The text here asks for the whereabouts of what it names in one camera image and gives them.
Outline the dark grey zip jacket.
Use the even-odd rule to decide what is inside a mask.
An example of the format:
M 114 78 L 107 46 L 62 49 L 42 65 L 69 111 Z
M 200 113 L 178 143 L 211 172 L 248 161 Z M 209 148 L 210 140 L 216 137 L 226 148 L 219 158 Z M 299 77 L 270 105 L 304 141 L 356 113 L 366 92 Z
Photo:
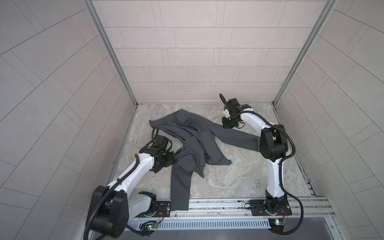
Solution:
M 260 137 L 234 129 L 225 129 L 202 116 L 178 110 L 158 120 L 150 120 L 158 128 L 177 138 L 182 148 L 176 151 L 177 162 L 171 173 L 171 209 L 189 209 L 192 174 L 204 175 L 206 165 L 228 166 L 229 160 L 220 150 L 216 139 L 235 147 L 259 152 Z

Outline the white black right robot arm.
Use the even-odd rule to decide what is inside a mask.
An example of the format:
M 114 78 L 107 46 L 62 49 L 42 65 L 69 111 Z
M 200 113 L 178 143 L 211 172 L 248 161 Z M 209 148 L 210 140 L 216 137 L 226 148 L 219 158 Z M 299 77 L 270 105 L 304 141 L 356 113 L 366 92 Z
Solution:
M 257 114 L 248 104 L 241 105 L 236 98 L 226 100 L 219 94 L 225 107 L 223 128 L 239 128 L 239 123 L 249 124 L 260 133 L 259 150 L 267 160 L 268 186 L 264 209 L 269 215 L 291 215 L 288 195 L 284 191 L 283 158 L 289 150 L 288 140 L 282 125 L 274 125 Z

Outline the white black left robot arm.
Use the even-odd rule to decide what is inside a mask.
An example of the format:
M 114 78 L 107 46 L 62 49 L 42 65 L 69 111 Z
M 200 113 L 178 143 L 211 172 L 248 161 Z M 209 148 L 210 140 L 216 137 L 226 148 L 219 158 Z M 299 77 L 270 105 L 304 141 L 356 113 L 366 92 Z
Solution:
M 125 229 L 149 237 L 169 217 L 171 203 L 158 202 L 156 194 L 141 191 L 136 198 L 129 197 L 147 172 L 157 173 L 177 162 L 172 146 L 167 137 L 154 135 L 115 181 L 94 190 L 83 234 L 85 240 L 89 239 L 90 231 L 99 233 L 102 240 L 118 238 Z

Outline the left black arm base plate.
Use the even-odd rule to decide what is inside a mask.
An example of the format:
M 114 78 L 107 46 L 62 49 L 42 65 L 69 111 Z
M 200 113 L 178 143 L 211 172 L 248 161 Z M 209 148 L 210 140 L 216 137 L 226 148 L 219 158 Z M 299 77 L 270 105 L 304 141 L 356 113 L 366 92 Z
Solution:
M 157 201 L 154 211 L 148 210 L 147 213 L 141 213 L 136 218 L 168 218 L 171 212 L 171 201 Z

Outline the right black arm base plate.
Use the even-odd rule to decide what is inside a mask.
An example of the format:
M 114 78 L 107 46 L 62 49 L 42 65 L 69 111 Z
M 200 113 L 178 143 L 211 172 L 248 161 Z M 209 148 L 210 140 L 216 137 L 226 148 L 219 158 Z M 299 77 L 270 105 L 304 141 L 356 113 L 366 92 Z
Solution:
M 250 200 L 245 204 L 247 210 L 251 210 L 253 216 L 291 216 L 292 210 L 289 202 L 284 198 L 265 200 Z

